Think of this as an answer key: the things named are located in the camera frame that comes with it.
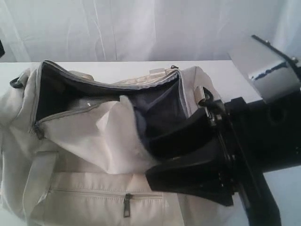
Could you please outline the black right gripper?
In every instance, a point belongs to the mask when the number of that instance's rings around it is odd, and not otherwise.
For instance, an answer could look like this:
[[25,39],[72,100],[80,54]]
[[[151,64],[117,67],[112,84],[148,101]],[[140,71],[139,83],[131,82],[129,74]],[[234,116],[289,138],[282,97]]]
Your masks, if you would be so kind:
[[265,172],[301,163],[301,98],[271,103],[206,101],[231,159],[231,173],[251,226],[281,225],[280,210]]

